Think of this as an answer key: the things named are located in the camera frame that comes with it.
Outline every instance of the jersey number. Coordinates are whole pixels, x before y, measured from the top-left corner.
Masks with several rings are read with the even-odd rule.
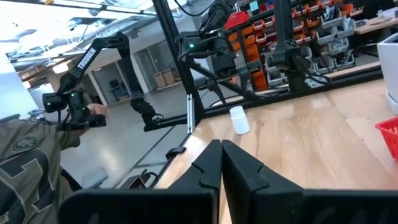
[[[36,173],[31,175],[42,172],[42,178],[32,205],[37,212],[41,212],[53,203],[54,197],[52,184],[49,180],[49,160],[47,156],[42,151],[34,149],[0,164],[0,170],[9,176],[11,181],[18,175],[27,172],[28,168],[36,170]],[[34,187],[29,186],[29,181],[22,184],[26,184],[27,189]],[[21,194],[23,193],[18,192],[11,184],[4,180],[0,181],[0,223],[6,223],[6,220],[10,220],[12,223],[23,222],[26,214]]]

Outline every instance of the shelving unit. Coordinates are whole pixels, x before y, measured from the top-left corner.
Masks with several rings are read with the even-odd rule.
[[[335,71],[341,68],[347,68],[354,65],[354,62],[349,61],[347,65],[337,66],[337,59],[335,56],[347,52],[349,45],[344,45],[340,48],[333,48],[333,41],[335,39],[346,39],[347,37],[354,34],[353,29],[341,30],[338,27],[343,25],[345,18],[350,15],[353,10],[352,4],[344,4],[343,0],[317,0],[317,1],[305,1],[302,6],[303,15],[297,6],[295,1],[292,1],[292,22],[294,39],[301,48],[304,56],[307,60],[311,60],[313,70],[321,74],[328,73],[329,71]],[[339,8],[338,15],[332,20],[324,20],[321,14],[327,7],[336,6]],[[249,21],[251,24],[244,22],[237,27],[231,28],[234,31],[229,36],[229,41],[233,43],[233,48],[236,52],[243,54],[246,63],[255,62],[256,60],[261,61],[261,67],[255,72],[252,72],[252,81],[254,81],[253,88],[256,91],[266,90],[270,87],[274,87],[279,84],[279,78],[284,77],[281,75],[277,68],[272,66],[267,58],[272,55],[277,43],[277,36],[275,32],[275,18],[273,13],[263,11],[258,15],[252,16]],[[330,59],[323,58],[320,60],[327,63],[327,67],[322,67],[321,64],[315,63],[313,57],[314,49],[309,47],[309,43],[315,41],[321,49],[322,57],[329,57]]]

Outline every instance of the concrete floor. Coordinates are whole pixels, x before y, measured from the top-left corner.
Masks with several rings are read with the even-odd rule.
[[[356,59],[356,64],[359,66],[377,60],[376,57],[363,55]],[[221,89],[225,97],[235,95],[228,89]],[[218,97],[207,90],[201,91],[200,96],[206,108],[218,101]],[[187,96],[182,85],[148,94],[146,100],[166,118],[186,113]],[[109,175],[102,185],[104,188],[118,187],[128,177],[138,175],[144,169],[158,174],[166,165],[165,154],[178,147],[187,136],[186,125],[145,133],[141,116],[129,103],[110,108],[107,124],[107,127],[87,132],[78,148],[62,152],[61,165],[79,183],[84,175],[99,167],[103,167]]]

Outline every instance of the ceiling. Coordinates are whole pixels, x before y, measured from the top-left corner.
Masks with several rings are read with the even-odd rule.
[[[108,7],[99,10],[101,5]],[[177,7],[174,0],[169,0],[169,6]],[[81,46],[86,37],[95,37],[120,21],[126,26],[126,21],[131,25],[153,15],[151,0],[54,0],[52,6],[45,5],[44,0],[0,1],[0,27],[6,30],[0,32],[0,54],[6,54],[21,71],[32,65],[34,57],[84,51]]]

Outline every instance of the red basket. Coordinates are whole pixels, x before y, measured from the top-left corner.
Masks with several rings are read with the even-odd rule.
[[[378,123],[376,128],[381,131],[392,157],[398,159],[398,117]]]

